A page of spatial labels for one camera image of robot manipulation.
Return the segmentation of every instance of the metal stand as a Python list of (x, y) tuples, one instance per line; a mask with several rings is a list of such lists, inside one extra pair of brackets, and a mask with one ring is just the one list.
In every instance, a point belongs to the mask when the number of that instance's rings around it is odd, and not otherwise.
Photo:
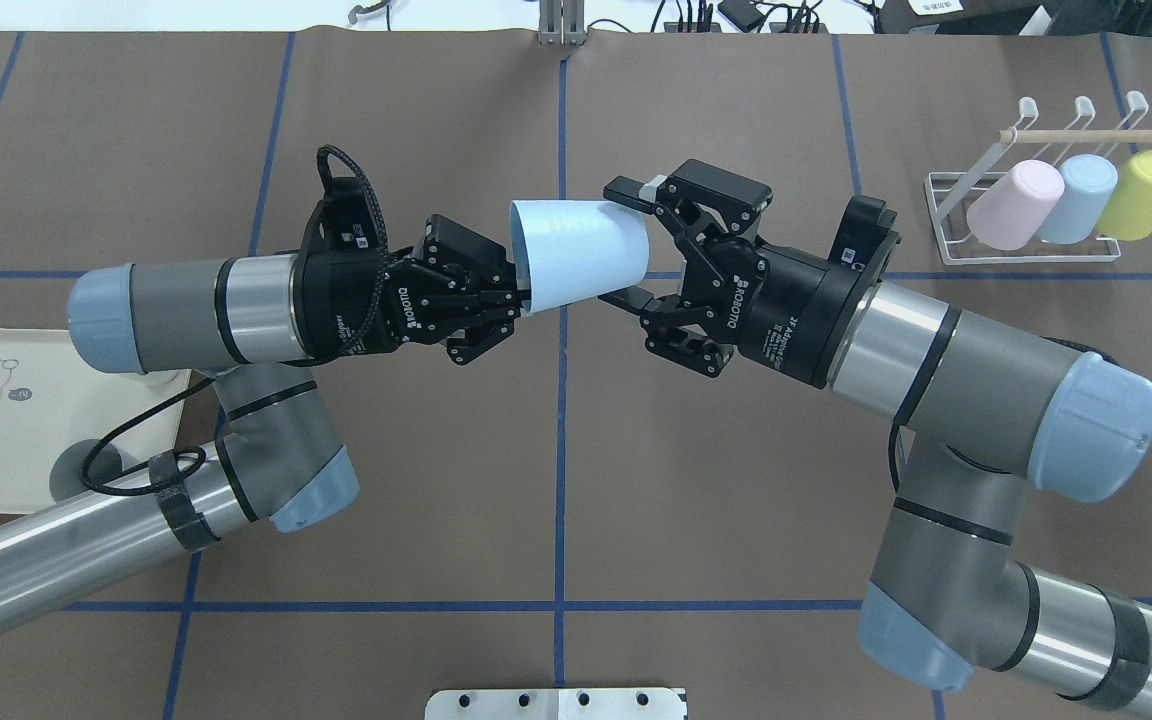
[(540, 0), (540, 45), (585, 45), (585, 0)]
[(1005, 174), (993, 172), (1011, 145), (1043, 145), (1033, 153), (1036, 160), (1044, 160), (1054, 146), (1060, 146), (1048, 161), (1060, 162), (1074, 145), (1097, 143), (1093, 154), (1107, 156), (1120, 143), (1152, 143), (1152, 131), (1139, 131), (1137, 124), (1149, 113), (1144, 94), (1130, 91), (1126, 94), (1128, 114), (1114, 129), (1093, 131), (1089, 129), (1096, 120), (1096, 108), (1086, 96), (1074, 100), (1074, 120), (1059, 131), (1033, 131), (1029, 129), (1038, 120), (1038, 104), (1032, 97), (1021, 97), (1020, 118), (1011, 127), (1000, 132), (998, 142), (984, 151), (967, 172), (933, 172), (923, 182), (927, 196), (927, 211), (932, 218), (937, 249), (946, 265), (992, 265), (1016, 263), (1112, 263), (1123, 255), (1119, 241), (1102, 234), (1089, 234), (1073, 245), (1053, 245), (1034, 238), (1021, 250), (995, 250), (972, 237), (967, 225), (967, 209), (984, 191)]

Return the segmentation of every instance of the light blue cup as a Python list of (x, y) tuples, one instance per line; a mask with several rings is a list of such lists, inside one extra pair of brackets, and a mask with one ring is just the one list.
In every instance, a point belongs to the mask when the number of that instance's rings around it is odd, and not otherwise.
[(1064, 195), (1038, 228), (1038, 237), (1056, 245), (1073, 245), (1092, 233), (1119, 184), (1114, 162), (1100, 156), (1074, 156), (1060, 165)]

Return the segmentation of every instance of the white tray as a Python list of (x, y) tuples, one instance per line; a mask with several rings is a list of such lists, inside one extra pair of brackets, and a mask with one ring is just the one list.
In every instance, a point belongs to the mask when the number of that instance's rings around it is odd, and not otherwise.
[[(189, 381), (185, 370), (146, 376), (96, 372), (65, 331), (0, 329), (0, 511), (52, 503), (51, 467), (70, 445), (108, 433)], [(115, 441), (132, 464), (175, 444), (180, 406)]]

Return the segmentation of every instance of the wooden dowel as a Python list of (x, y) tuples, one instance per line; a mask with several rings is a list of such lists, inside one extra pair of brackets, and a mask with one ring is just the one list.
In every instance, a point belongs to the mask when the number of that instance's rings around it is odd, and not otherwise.
[(1059, 142), (1152, 142), (1152, 129), (1005, 129), (1000, 142), (1046, 145)]

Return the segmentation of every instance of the cup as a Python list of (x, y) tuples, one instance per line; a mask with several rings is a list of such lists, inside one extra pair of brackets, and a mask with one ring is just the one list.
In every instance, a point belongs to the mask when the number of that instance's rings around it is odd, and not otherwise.
[(1119, 240), (1140, 240), (1152, 233), (1152, 150), (1123, 164), (1119, 185), (1096, 228)]
[(643, 281), (649, 229), (642, 213), (607, 200), (514, 200), (509, 241), (524, 313), (590, 300)]
[(1038, 237), (1056, 245), (1073, 245), (1096, 228), (1096, 220), (1119, 184), (1119, 172), (1114, 162), (1100, 156), (1074, 156), (1060, 164), (1060, 177), (1064, 180), (1064, 195), (1039, 225)]
[(968, 209), (968, 229), (995, 250), (1021, 250), (1056, 206), (1064, 180), (1043, 160), (1021, 160)]

